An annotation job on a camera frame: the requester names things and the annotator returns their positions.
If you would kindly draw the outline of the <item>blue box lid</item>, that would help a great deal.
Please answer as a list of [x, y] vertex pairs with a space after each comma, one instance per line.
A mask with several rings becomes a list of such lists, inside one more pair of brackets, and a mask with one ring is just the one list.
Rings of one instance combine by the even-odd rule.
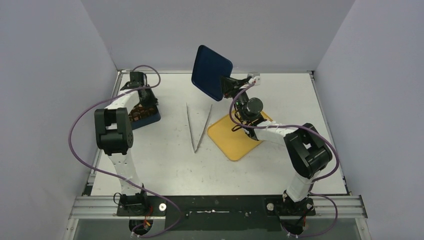
[[223, 99], [221, 77], [230, 77], [233, 63], [205, 45], [200, 45], [191, 74], [192, 84], [219, 102]]

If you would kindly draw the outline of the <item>blue chocolate box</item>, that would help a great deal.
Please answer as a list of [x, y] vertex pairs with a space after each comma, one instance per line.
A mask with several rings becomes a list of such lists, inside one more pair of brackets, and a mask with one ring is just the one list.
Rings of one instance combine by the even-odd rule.
[[138, 103], [128, 114], [132, 130], [145, 127], [161, 120], [158, 99], [150, 97]]

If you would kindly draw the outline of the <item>metal tongs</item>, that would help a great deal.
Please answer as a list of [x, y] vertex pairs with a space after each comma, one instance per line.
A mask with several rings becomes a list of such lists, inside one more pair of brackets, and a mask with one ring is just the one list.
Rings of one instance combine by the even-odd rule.
[[186, 104], [187, 125], [193, 153], [196, 154], [206, 135], [213, 105]]

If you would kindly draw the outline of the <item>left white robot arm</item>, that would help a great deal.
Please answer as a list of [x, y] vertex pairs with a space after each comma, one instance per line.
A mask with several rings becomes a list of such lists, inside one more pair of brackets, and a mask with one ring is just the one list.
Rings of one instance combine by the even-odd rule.
[[119, 216], [145, 216], [153, 207], [132, 158], [134, 130], [158, 122], [161, 115], [158, 99], [148, 84], [147, 75], [129, 73], [129, 81], [119, 91], [120, 97], [94, 112], [96, 144], [112, 162], [119, 176]]

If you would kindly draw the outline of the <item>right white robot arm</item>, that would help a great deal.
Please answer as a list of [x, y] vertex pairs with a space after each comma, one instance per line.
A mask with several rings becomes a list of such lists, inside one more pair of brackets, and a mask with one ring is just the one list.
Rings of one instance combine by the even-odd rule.
[[259, 81], [258, 76], [245, 79], [220, 77], [223, 97], [232, 98], [230, 120], [242, 128], [255, 141], [268, 141], [286, 147], [295, 175], [283, 192], [283, 207], [289, 214], [302, 209], [311, 192], [314, 180], [333, 159], [326, 139], [310, 123], [284, 127], [262, 115], [263, 102], [248, 97], [246, 91]]

